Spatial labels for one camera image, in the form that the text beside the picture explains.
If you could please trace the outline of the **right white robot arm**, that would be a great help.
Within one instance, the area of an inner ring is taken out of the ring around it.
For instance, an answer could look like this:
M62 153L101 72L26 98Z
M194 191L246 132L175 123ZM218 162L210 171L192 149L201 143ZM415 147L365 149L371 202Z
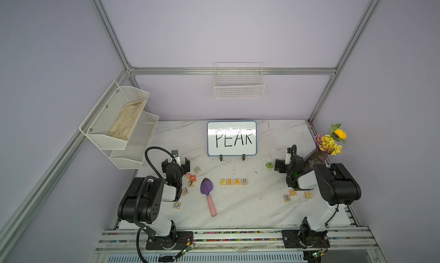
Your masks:
M329 166L318 163L307 168L301 157L292 156L289 163L276 161L275 170L286 174L286 184L294 191L319 191L321 200L304 217L298 230L283 230L286 248L327 248L331 221L345 206L361 198L362 191L354 177L341 163Z

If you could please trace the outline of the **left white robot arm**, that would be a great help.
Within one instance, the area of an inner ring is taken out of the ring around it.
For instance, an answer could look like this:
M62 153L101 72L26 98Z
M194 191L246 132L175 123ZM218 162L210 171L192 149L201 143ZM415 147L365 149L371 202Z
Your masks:
M162 173L159 174L148 157L151 150L165 152L170 158L162 164ZM172 250L184 246L178 242L175 222L160 213L162 202L178 202L183 192L183 177L190 171L190 161L185 158L181 162L178 150L167 151L153 146L145 150L147 163L155 171L157 177L135 177L129 185L118 206L118 220L126 221L138 227L140 232L148 235L146 249Z

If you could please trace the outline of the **blue framed whiteboard PEAR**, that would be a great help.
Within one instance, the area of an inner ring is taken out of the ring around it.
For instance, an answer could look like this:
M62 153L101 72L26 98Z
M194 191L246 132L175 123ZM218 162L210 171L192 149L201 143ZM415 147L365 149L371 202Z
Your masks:
M207 155L255 156L257 149L256 121L211 121L207 123Z

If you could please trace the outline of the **wooden block blue O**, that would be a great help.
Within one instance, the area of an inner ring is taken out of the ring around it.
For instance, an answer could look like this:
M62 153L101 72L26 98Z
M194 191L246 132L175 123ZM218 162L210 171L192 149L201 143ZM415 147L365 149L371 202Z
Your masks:
M199 166L196 166L196 167L194 168L194 171L195 171L197 174L199 174L202 170L201 170L201 168L200 168Z

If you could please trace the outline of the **wooden block blue C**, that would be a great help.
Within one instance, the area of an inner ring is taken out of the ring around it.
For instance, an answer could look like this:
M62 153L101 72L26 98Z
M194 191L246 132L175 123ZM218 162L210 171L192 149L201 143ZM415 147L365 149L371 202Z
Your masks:
M182 204L180 202L174 202L173 208L179 210L181 208Z

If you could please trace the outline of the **wooden block blue X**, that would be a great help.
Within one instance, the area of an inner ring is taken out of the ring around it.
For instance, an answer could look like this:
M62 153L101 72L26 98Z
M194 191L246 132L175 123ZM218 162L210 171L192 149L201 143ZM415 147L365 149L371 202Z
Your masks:
M291 196L288 195L288 194L285 194L285 195L283 195L283 200L284 200L285 202L291 202Z

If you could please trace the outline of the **yellow artificial flower bouquet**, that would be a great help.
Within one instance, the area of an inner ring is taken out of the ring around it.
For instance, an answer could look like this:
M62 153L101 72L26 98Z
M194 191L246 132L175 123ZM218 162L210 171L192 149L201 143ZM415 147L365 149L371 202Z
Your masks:
M328 155L341 155L348 135L341 128L342 124L331 124L328 134L316 135L316 147L319 152Z

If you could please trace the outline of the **beige cloth in shelf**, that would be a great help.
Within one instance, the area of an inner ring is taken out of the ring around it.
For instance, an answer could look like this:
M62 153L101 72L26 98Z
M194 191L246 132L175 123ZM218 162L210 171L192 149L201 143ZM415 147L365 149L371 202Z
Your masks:
M116 121L108 132L109 137L127 141L135 127L136 121L141 114L146 99L130 101L120 111Z

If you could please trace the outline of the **white mesh wall shelf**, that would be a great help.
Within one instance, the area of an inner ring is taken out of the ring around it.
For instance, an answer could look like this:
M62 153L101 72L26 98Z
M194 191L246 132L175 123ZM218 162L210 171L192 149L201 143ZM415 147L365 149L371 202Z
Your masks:
M117 82L79 127L118 169L137 170L145 161L159 116L146 111L149 93Z

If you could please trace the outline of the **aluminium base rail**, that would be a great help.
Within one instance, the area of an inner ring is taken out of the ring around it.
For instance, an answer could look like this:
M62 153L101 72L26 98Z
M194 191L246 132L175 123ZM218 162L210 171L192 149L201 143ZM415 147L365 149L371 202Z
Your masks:
M136 230L106 230L95 253L134 253ZM333 227L327 232L328 250L369 250L379 245L368 227ZM194 230L196 252L256 252L285 250L281 229Z

